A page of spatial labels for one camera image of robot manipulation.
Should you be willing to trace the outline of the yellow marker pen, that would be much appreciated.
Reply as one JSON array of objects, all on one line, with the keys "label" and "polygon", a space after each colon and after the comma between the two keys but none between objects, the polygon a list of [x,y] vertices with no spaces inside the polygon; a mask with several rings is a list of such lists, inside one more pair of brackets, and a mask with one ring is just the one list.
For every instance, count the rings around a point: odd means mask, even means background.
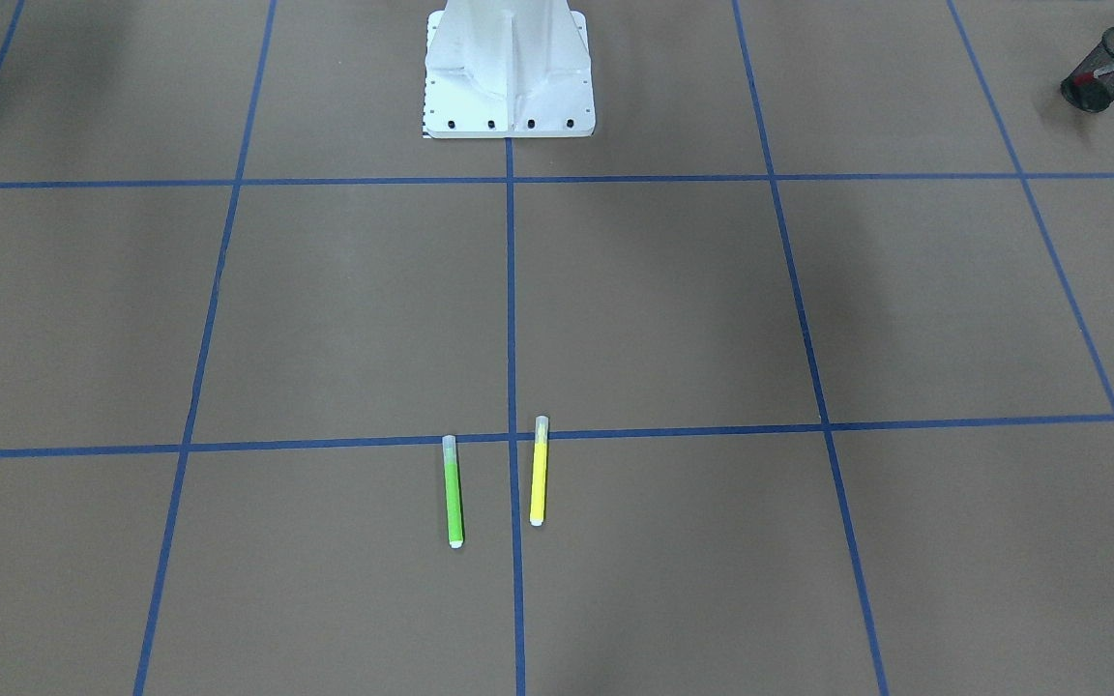
[{"label": "yellow marker pen", "polygon": [[534,528],[543,526],[545,520],[545,494],[547,494],[548,476],[548,437],[549,416],[539,415],[535,419],[532,432],[532,476],[530,486],[529,523]]}]

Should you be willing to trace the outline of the green marker pen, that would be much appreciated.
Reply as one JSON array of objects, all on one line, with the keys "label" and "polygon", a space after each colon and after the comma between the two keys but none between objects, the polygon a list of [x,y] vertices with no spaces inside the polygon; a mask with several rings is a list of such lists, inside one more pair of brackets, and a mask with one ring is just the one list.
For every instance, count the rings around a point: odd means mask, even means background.
[{"label": "green marker pen", "polygon": [[453,433],[447,433],[441,441],[442,477],[447,541],[451,549],[465,545],[463,511],[461,511],[461,486],[458,462],[458,441]]}]

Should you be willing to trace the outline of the near black mesh cup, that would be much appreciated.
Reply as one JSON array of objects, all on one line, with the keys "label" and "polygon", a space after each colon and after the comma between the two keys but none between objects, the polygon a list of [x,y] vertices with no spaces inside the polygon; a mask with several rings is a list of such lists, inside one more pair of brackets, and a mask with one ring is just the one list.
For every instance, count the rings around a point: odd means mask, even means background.
[{"label": "near black mesh cup", "polygon": [[1061,96],[1083,112],[1102,112],[1114,102],[1114,26],[1102,31],[1095,48],[1062,80]]}]

